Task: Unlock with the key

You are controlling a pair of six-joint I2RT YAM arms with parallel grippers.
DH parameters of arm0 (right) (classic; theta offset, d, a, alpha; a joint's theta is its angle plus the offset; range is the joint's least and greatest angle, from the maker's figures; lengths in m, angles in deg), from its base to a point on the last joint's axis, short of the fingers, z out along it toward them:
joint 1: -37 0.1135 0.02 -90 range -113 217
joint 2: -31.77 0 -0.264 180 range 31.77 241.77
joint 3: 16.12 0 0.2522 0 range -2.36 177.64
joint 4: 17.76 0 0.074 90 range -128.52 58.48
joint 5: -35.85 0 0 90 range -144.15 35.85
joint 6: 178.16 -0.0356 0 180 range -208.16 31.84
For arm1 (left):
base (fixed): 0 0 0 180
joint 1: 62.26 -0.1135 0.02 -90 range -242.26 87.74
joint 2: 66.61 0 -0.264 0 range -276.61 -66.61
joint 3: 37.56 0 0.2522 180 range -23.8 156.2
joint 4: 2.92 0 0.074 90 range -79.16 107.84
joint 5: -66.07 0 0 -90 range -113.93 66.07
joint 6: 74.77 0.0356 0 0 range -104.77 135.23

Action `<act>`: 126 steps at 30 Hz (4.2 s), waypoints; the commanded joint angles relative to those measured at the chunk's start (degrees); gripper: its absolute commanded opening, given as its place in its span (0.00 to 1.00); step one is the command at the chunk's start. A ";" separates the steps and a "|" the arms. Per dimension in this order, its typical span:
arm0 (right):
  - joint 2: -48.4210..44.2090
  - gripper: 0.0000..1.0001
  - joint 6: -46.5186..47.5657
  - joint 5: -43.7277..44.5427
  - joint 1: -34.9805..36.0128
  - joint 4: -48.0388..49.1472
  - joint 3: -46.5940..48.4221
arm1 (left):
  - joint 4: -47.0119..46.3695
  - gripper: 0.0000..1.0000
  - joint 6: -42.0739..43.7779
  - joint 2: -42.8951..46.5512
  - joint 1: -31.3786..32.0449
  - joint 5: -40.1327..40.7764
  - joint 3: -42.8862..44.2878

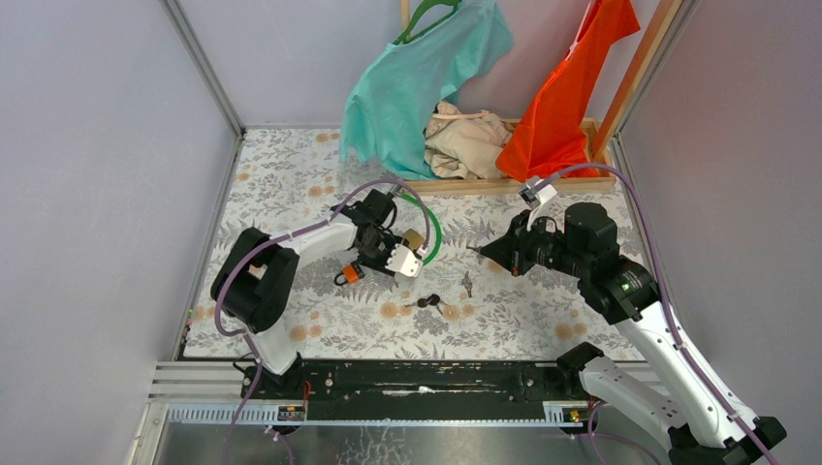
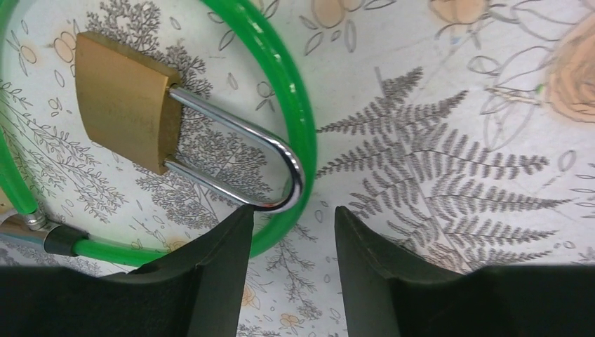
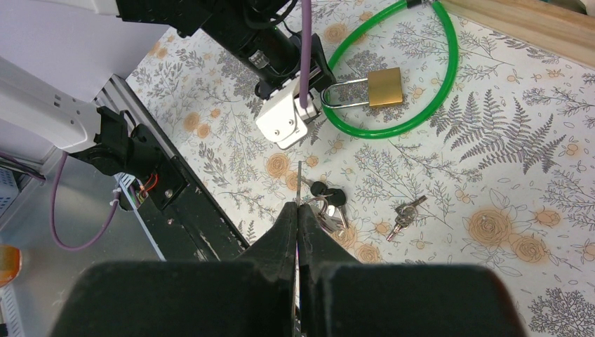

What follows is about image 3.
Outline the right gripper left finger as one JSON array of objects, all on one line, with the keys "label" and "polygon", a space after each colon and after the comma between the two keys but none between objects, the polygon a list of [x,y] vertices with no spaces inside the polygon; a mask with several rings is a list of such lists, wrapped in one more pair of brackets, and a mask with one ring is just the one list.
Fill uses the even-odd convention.
[{"label": "right gripper left finger", "polygon": [[85,271],[52,336],[292,336],[298,207],[225,261],[114,261]]}]

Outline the brass padlock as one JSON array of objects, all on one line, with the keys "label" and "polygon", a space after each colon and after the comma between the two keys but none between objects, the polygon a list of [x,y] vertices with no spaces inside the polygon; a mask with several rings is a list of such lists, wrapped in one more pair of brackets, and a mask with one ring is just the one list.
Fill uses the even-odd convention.
[{"label": "brass padlock", "polygon": [[[366,82],[367,100],[349,104],[332,103],[330,92],[342,86],[360,84]],[[399,67],[388,68],[369,72],[367,77],[339,81],[322,90],[320,93],[321,103],[329,109],[344,109],[351,107],[368,106],[370,108],[391,107],[403,102],[403,89],[401,83],[401,69]]]}]

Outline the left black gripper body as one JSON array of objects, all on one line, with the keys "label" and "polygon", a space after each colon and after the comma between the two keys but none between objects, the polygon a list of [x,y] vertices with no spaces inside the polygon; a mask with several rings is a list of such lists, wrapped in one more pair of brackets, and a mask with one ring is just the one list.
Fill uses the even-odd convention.
[{"label": "left black gripper body", "polygon": [[307,90],[321,92],[335,83],[318,34],[301,32],[287,37],[276,26],[257,29],[246,22],[248,10],[231,11],[218,20],[218,43],[259,78],[258,98],[267,100],[282,84],[299,74],[308,78]]}]

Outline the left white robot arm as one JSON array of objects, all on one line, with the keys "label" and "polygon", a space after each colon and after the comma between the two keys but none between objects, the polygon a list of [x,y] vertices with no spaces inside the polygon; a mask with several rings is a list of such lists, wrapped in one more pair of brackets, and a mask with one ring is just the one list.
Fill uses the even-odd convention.
[{"label": "left white robot arm", "polygon": [[[70,6],[125,22],[168,25],[180,37],[205,32],[258,76],[255,94],[263,106],[256,124],[281,149],[303,139],[308,123],[319,116],[311,92],[336,82],[312,32],[306,1],[302,30],[291,37],[278,25],[294,1],[71,1]],[[1,118],[105,175],[139,178],[159,209],[188,186],[145,125],[129,130],[123,112],[77,100],[7,60],[1,61]]]}]

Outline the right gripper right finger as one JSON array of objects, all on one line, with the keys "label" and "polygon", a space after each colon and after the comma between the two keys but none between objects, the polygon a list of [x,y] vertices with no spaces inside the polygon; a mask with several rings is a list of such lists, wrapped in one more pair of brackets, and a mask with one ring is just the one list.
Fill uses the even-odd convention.
[{"label": "right gripper right finger", "polygon": [[524,336],[496,274],[474,265],[364,264],[297,210],[306,336]]}]

